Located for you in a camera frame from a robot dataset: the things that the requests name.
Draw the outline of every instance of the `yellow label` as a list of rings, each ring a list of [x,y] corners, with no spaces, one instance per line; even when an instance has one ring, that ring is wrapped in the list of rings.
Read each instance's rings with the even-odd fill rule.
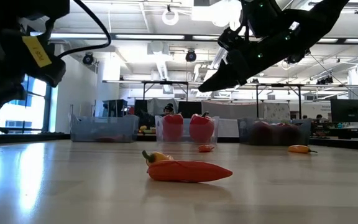
[[[38,41],[36,37],[22,37],[23,43],[29,49],[31,55],[34,60],[37,62],[40,68],[50,65],[52,62],[50,61],[47,53],[42,47],[41,43]]]

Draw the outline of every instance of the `plastic container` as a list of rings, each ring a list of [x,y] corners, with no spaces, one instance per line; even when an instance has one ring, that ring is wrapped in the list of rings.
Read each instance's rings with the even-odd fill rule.
[[[180,124],[169,124],[163,125],[163,118],[161,116],[155,117],[155,128],[156,128],[156,137],[157,142],[169,142],[169,143],[182,143],[182,142],[190,142],[195,144],[216,144],[218,142],[218,127],[219,127],[219,117],[212,117],[213,120],[213,133],[211,137],[209,135],[204,138],[207,139],[205,141],[200,141],[200,138],[195,138],[190,134],[190,118],[183,119],[183,125]],[[201,132],[204,128],[203,125],[192,124],[193,130]]]
[[[311,120],[271,121],[238,119],[240,143],[255,146],[292,146],[309,144]]]
[[[137,138],[139,117],[94,118],[70,114],[72,141],[134,142]]]

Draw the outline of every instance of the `yellow object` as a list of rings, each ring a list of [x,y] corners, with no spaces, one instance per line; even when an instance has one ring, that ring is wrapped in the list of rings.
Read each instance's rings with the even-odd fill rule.
[[[52,63],[37,37],[22,37],[22,40],[40,68]]]
[[[161,152],[152,152],[150,155],[145,150],[142,151],[143,157],[146,159],[147,166],[150,166],[154,162],[173,160],[172,156],[164,155]]]
[[[290,146],[288,148],[288,152],[296,152],[296,153],[304,153],[304,154],[307,154],[310,152],[317,153],[316,151],[310,150],[310,148],[308,146],[301,146],[301,145]]]

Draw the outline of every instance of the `window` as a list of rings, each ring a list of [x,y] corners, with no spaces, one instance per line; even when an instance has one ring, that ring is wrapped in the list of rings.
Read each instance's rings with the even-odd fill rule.
[[[0,109],[0,127],[9,134],[37,134],[48,131],[51,87],[45,82],[25,76],[22,86],[24,100],[12,100]]]

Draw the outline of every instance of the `wooden table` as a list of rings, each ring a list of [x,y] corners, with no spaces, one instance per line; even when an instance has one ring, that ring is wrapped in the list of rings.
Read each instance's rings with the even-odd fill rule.
[[[207,184],[154,182],[140,152],[234,172]],[[0,223],[358,223],[358,151],[70,141],[0,146]]]

